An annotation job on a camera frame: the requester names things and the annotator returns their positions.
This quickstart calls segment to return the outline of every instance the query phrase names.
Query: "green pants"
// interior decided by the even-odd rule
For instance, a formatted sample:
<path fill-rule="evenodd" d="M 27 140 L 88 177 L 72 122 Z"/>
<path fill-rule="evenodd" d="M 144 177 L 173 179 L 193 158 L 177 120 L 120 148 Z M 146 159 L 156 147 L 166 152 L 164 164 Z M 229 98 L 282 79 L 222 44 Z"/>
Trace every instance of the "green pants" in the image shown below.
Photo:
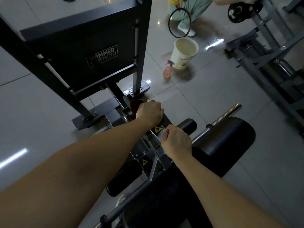
<path fill-rule="evenodd" d="M 181 8 L 185 8 L 189 11 L 191 15 L 191 21 L 194 22 L 212 3 L 212 0 L 185 0 L 180 3 Z M 175 5 L 168 5 L 169 14 L 172 14 L 174 10 L 176 10 Z M 189 29 L 190 27 L 190 20 L 188 14 L 183 11 L 179 10 L 176 11 L 172 15 L 172 19 L 176 21 L 181 21 L 179 23 L 179 27 L 182 29 Z"/>

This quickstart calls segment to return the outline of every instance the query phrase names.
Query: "white plastic bucket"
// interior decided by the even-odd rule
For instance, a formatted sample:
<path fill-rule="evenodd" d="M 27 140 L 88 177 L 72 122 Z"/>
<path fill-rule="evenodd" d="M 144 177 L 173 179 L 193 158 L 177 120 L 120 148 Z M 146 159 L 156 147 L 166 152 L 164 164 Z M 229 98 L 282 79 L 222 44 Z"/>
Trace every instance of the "white plastic bucket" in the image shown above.
<path fill-rule="evenodd" d="M 179 38 L 174 42 L 174 50 L 170 60 L 175 63 L 176 69 L 184 69 L 190 60 L 197 54 L 199 45 L 190 38 Z"/>

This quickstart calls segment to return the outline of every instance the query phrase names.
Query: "yellow warning sticker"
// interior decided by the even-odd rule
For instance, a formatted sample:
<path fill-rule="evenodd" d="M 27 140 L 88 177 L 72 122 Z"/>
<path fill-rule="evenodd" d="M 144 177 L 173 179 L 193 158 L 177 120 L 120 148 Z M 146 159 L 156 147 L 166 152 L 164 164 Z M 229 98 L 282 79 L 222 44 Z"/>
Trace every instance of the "yellow warning sticker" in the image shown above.
<path fill-rule="evenodd" d="M 144 166 L 145 164 L 147 164 L 147 162 L 148 162 L 147 160 L 143 160 L 143 163 L 142 163 L 143 166 Z"/>
<path fill-rule="evenodd" d="M 155 133 L 158 133 L 163 129 L 163 127 L 154 126 L 154 129 L 155 129 Z"/>

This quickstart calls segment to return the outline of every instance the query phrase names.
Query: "hand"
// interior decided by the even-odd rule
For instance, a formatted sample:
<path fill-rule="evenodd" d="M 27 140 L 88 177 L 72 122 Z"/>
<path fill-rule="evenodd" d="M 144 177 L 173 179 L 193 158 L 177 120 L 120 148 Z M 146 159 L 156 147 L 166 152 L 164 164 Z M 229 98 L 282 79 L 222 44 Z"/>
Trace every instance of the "hand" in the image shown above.
<path fill-rule="evenodd" d="M 136 118 L 142 120 L 149 130 L 161 122 L 163 114 L 164 109 L 161 108 L 161 103 L 150 101 L 139 105 Z"/>
<path fill-rule="evenodd" d="M 191 138 L 182 129 L 169 125 L 162 137 L 162 148 L 173 161 L 192 156 Z"/>

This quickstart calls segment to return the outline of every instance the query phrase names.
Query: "black hoop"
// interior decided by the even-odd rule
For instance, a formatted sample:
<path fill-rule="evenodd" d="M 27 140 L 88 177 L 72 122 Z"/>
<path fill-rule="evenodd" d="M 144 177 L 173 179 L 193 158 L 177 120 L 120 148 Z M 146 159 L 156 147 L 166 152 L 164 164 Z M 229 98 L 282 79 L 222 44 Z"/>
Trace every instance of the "black hoop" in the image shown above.
<path fill-rule="evenodd" d="M 173 15 L 176 11 L 178 11 L 178 10 L 183 10 L 183 11 L 185 11 L 185 12 L 188 14 L 188 17 L 189 17 L 189 20 L 190 20 L 190 26 L 189 26 L 189 30 L 188 30 L 188 32 L 186 33 L 185 36 L 187 36 L 187 35 L 189 34 L 189 32 L 190 32 L 190 30 L 191 30 L 191 16 L 190 16 L 189 11 L 186 10 L 185 8 L 177 8 L 176 10 L 174 10 L 174 11 L 172 12 L 172 14 L 171 14 L 170 17 L 169 17 L 168 27 L 169 27 L 170 33 L 171 33 L 174 37 L 176 37 L 176 38 L 184 38 L 185 36 L 182 36 L 182 37 L 177 37 L 177 36 L 175 36 L 175 35 L 172 33 L 171 29 L 170 29 L 170 20 L 171 20 L 171 17 L 172 17 L 172 15 Z"/>

